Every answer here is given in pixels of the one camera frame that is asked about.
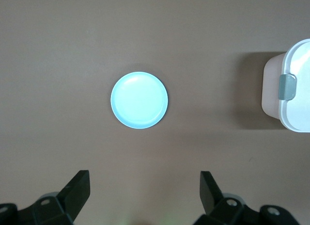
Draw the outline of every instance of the round plate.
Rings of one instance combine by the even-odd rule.
[[[165,86],[146,72],[129,73],[115,84],[111,106],[124,125],[145,129],[158,123],[165,115],[168,95]]]

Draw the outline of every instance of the white plastic container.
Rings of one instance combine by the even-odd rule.
[[[287,129],[310,132],[310,39],[267,62],[262,108]]]

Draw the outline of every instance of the metal screw head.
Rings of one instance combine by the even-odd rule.
[[[272,215],[280,215],[280,212],[274,207],[269,207],[267,210]]]
[[[8,210],[7,207],[2,207],[2,208],[0,208],[0,213],[6,212],[7,210]]]
[[[236,207],[238,205],[238,203],[233,199],[228,199],[226,202],[228,205],[230,205],[232,207]]]
[[[50,200],[49,199],[45,199],[41,202],[41,205],[44,206],[44,205],[47,205],[48,203],[50,203]]]

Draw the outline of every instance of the gray tabletop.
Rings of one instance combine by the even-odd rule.
[[[77,225],[190,225],[200,171],[253,209],[310,221],[310,135],[261,109],[266,62],[310,36],[310,0],[0,0],[0,203],[22,209],[81,169]],[[123,75],[166,86],[155,126],[110,106]]]

